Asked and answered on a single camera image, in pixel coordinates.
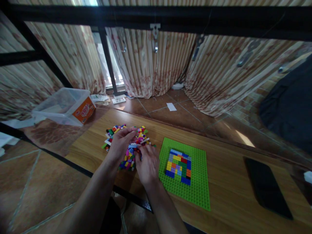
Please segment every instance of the metal bracket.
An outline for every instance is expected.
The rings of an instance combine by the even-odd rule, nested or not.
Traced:
[[[253,50],[260,45],[260,41],[260,39],[255,39],[249,44],[247,52],[240,58],[237,67],[242,67],[248,61],[253,54]]]
[[[118,35],[118,41],[119,41],[119,46],[120,48],[123,48],[121,52],[126,52],[127,51],[127,45],[126,45],[126,36],[124,33],[124,28],[123,27],[116,27],[117,35]]]
[[[195,52],[194,52],[193,57],[192,57],[192,61],[195,61],[197,54],[198,54],[198,51],[199,51],[199,48],[200,48],[201,44],[204,42],[204,40],[205,40],[204,34],[197,34],[196,48],[195,48]]]
[[[158,24],[150,24],[150,28],[152,29],[152,47],[153,47],[153,52],[157,53],[158,51],[158,29],[160,29],[160,23]]]

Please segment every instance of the left hand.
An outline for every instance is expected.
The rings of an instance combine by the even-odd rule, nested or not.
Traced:
[[[129,144],[134,143],[137,139],[136,136],[139,135],[136,130],[137,128],[129,127],[115,133],[106,158],[120,163],[126,155]]]

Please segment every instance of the brick wall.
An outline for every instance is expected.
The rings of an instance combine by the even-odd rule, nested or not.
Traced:
[[[256,128],[261,133],[265,134],[267,137],[271,138],[277,144],[282,146],[285,151],[287,150],[289,154],[299,155],[300,157],[305,158],[312,162],[312,156],[303,150],[297,148],[293,144],[287,142],[280,136],[276,135],[272,131],[269,131],[263,124],[259,117],[259,105],[261,101],[269,94],[275,84],[284,77],[285,75],[278,74],[269,80],[267,80],[264,84],[262,84],[259,88],[245,97],[241,102],[239,102],[230,112],[229,114],[234,116],[235,118],[242,121],[244,124],[249,125],[253,128]]]
[[[247,125],[251,125],[258,130],[264,128],[259,118],[258,107],[261,101],[269,94],[275,84],[283,78],[285,75],[276,75],[269,80],[267,80],[264,84],[262,84],[259,88],[257,88],[254,92],[245,97],[241,102],[239,102],[231,111],[234,117],[241,120],[243,123]]]

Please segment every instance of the black phone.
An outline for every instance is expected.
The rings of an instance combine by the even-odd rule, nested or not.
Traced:
[[[270,167],[250,158],[245,158],[245,164],[259,204],[284,218],[293,220]]]

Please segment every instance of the plastic storage box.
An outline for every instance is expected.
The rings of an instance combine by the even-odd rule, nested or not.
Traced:
[[[61,88],[32,110],[33,116],[45,116],[58,124],[83,126],[96,106],[90,91]]]

